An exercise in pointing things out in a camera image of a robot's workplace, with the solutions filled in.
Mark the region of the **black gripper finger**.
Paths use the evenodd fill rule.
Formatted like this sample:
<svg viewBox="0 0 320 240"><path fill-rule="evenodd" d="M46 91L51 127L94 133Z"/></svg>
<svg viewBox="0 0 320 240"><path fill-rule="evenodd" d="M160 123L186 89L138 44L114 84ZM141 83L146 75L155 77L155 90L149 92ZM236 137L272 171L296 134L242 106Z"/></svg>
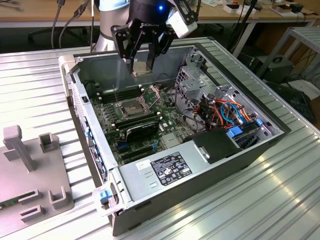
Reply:
<svg viewBox="0 0 320 240"><path fill-rule="evenodd" d="M163 33L152 31L152 42L148 45L147 66L150 70L154 67L156 57L166 54L174 40L173 29L166 29Z"/></svg>
<svg viewBox="0 0 320 240"><path fill-rule="evenodd" d="M119 56L127 65L128 72L133 73L134 59L137 51L140 49L145 32L140 30L137 35L129 32L129 25L113 25L110 30L115 48Z"/></svg>

